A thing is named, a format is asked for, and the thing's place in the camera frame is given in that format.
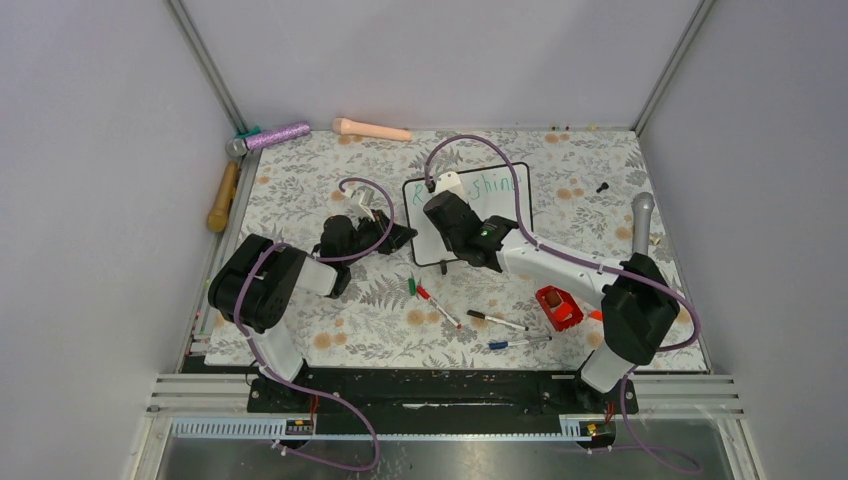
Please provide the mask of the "white whiteboard black frame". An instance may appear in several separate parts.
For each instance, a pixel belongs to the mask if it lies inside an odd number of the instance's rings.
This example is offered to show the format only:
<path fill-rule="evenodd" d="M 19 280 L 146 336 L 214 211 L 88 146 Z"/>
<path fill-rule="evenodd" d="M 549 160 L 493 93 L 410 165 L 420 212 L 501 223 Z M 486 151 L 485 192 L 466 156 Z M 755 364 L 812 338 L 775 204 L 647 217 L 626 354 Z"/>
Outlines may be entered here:
<path fill-rule="evenodd" d="M 519 185 L 522 221 L 533 231 L 532 189 L 529 167 L 519 162 L 513 165 Z M 456 172 L 466 194 L 466 200 L 477 215 L 485 220 L 498 215 L 516 220 L 515 182 L 506 165 L 477 168 Z M 432 198 L 423 177 L 407 180 L 402 187 L 407 225 L 418 234 L 412 239 L 413 262 L 419 267 L 456 261 L 449 252 L 437 229 L 426 217 L 424 205 Z"/>

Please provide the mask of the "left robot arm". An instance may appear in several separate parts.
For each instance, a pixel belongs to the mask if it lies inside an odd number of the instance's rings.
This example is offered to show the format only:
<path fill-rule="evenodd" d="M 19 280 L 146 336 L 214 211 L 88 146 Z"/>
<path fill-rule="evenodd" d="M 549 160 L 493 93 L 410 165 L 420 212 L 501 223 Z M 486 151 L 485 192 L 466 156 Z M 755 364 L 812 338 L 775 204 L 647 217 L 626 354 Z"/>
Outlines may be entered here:
<path fill-rule="evenodd" d="M 246 338 L 263 375 L 276 379 L 272 398 L 296 411 L 309 401 L 311 387 L 298 376 L 305 360 L 283 321 L 294 292 L 336 299 L 348 286 L 355 261 L 373 252 L 390 255 L 417 235 L 381 210 L 357 222 L 345 215 L 329 217 L 310 253 L 250 234 L 211 280 L 207 301 Z"/>

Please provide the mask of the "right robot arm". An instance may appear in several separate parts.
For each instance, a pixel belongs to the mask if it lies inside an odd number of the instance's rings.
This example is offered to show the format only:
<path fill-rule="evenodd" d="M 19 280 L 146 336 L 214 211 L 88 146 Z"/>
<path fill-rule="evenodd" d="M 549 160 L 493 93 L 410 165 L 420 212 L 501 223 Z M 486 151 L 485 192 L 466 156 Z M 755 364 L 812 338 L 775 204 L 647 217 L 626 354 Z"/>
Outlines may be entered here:
<path fill-rule="evenodd" d="M 501 216 L 481 219 L 460 196 L 444 191 L 423 212 L 446 249 L 467 264 L 528 275 L 599 310 L 604 339 L 578 370 L 575 402 L 597 412 L 613 388 L 637 366 L 649 364 L 680 313 L 657 265 L 634 253 L 624 260 L 599 260 L 532 237 L 520 223 Z"/>

